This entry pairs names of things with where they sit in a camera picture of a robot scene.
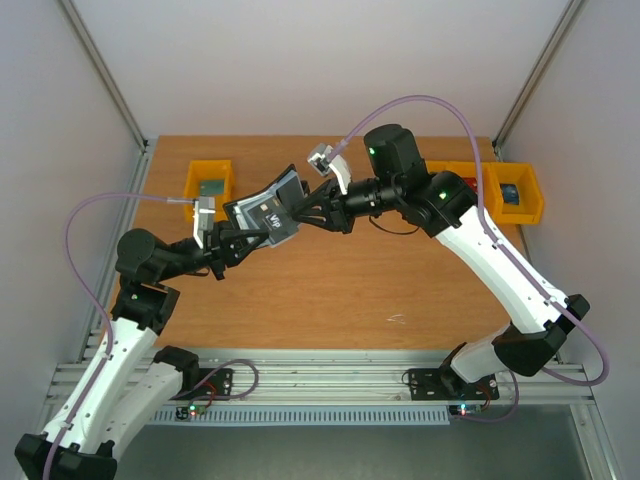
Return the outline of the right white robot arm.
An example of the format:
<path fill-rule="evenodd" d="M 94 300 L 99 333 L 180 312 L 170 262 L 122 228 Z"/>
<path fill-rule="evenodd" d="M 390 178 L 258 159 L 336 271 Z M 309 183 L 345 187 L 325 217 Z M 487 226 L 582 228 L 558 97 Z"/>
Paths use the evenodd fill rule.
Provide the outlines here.
<path fill-rule="evenodd" d="M 320 144 L 310 153 L 312 167 L 335 177 L 294 208 L 294 219 L 348 234 L 356 218 L 396 210 L 457 255 L 494 294 L 510 322 L 451 352 L 440 368 L 442 387 L 450 395 L 463 396 L 481 378 L 503 370 L 526 377 L 540 372 L 589 311 L 588 301 L 548 283 L 484 217 L 462 177 L 429 172 L 410 130 L 383 125 L 365 135 L 364 145 L 374 175 L 357 182 L 330 146 Z"/>

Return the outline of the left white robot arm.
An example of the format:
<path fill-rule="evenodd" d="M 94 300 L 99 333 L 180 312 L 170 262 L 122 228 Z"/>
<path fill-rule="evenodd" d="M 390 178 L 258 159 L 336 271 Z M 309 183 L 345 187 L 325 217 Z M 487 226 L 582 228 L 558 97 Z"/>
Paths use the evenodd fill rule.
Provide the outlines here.
<path fill-rule="evenodd" d="M 216 279 L 266 241 L 265 230 L 214 225 L 200 239 L 167 244 L 133 229 L 117 245 L 120 291 L 105 335 L 69 398 L 40 434 L 25 434 L 15 457 L 29 479 L 112 479 L 119 460 L 152 415 L 174 397 L 201 386 L 199 358 L 179 347 L 155 354 L 143 377 L 134 369 L 164 330 L 177 304 L 165 281 L 201 269 Z"/>

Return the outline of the black leather card holder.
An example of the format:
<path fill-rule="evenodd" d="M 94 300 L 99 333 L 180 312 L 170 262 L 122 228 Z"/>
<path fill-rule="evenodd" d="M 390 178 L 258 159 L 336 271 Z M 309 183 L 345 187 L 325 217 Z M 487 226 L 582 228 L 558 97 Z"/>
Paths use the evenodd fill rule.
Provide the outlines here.
<path fill-rule="evenodd" d="M 275 248 L 299 232 L 299 223 L 291 210 L 304 199 L 302 181 L 296 167 L 290 164 L 264 189 L 223 205 L 235 228 L 266 231 L 268 236 L 259 248 Z"/>

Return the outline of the black VIP card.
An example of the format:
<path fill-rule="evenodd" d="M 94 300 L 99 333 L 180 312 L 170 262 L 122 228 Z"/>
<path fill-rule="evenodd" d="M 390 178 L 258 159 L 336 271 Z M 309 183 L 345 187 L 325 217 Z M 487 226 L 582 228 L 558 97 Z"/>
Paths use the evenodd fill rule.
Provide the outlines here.
<path fill-rule="evenodd" d="M 299 231 L 298 223 L 292 220 L 282 203 L 275 197 L 258 202 L 248 210 L 248 215 L 257 224 L 258 229 L 268 231 L 266 242 L 270 247 L 287 241 Z"/>

